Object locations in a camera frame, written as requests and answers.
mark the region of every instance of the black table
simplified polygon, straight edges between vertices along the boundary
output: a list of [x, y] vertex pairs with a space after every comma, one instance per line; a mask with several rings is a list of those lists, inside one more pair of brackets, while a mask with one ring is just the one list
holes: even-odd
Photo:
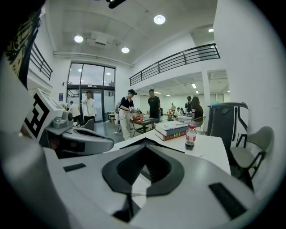
[[[139, 121], [139, 120], [130, 120], [130, 122], [133, 124], [133, 128], [134, 128], [134, 134], [135, 132], [138, 132], [140, 134], [146, 133], [146, 129], [148, 127], [146, 127], [147, 125], [150, 125], [152, 123], [157, 123], [159, 122], [159, 119], [154, 119], [154, 118], [144, 118], [144, 121]], [[142, 126], [141, 128], [135, 129], [134, 123], [137, 125]]]

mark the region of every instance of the plastic bottle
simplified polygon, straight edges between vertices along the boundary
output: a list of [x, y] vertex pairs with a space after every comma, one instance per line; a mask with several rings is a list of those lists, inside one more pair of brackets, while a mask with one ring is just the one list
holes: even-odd
[[197, 137], [197, 134], [195, 132], [195, 126], [190, 125], [189, 130], [186, 135], [186, 144], [185, 144], [186, 149], [192, 150], [194, 148], [196, 137]]

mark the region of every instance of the thick red book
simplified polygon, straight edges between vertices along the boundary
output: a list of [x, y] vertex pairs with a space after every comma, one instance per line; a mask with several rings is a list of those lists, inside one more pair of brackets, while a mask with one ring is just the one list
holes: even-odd
[[187, 134], [187, 131], [182, 131], [182, 132], [179, 132], [177, 134], [171, 134], [171, 135], [168, 135], [168, 136], [165, 136], [163, 135], [162, 133], [160, 133], [159, 131], [155, 131], [155, 134], [162, 140], [162, 141], [168, 141], [170, 139], [174, 139], [174, 138], [178, 138], [178, 137], [181, 137], [181, 136], [184, 136]]

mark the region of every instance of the chair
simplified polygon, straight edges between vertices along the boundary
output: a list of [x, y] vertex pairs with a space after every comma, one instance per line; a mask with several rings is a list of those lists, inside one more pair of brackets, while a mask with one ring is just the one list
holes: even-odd
[[[244, 146], [238, 147], [242, 138], [244, 137]], [[239, 168], [242, 168], [244, 172], [238, 177], [240, 179], [245, 172], [248, 172], [250, 168], [254, 169], [254, 173], [250, 177], [252, 179], [256, 174], [261, 162], [265, 158], [266, 153], [271, 149], [274, 140], [274, 132], [271, 127], [262, 127], [259, 131], [254, 134], [246, 135], [242, 134], [236, 144], [236, 147], [231, 148], [231, 153], [237, 162]], [[246, 142], [250, 142], [258, 146], [262, 151], [260, 151], [256, 157], [245, 148]]]
[[202, 133], [202, 125], [203, 125], [205, 119], [206, 119], [206, 117], [205, 117], [205, 116], [202, 116], [202, 117], [199, 117], [199, 118], [196, 118], [196, 119], [193, 120], [193, 121], [195, 121], [195, 122], [198, 122], [198, 124], [195, 125], [195, 128], [200, 127], [201, 133]]
[[87, 123], [84, 125], [84, 128], [94, 131], [94, 120], [90, 119], [89, 121], [87, 121]]

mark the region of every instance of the book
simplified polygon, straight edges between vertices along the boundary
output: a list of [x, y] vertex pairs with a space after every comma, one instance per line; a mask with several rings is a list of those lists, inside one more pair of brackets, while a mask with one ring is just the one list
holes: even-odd
[[177, 134], [171, 134], [171, 135], [168, 135], [168, 136], [165, 136], [163, 134], [161, 134], [159, 131], [155, 131], [155, 134], [162, 140], [162, 141], [168, 141], [170, 139], [174, 139], [174, 138], [178, 138], [178, 137], [181, 137], [181, 136], [184, 136], [187, 134], [187, 131], [182, 131], [182, 132], [179, 132]]
[[161, 134], [168, 136], [188, 130], [188, 125], [178, 121], [171, 121], [167, 123], [156, 124], [155, 129]]

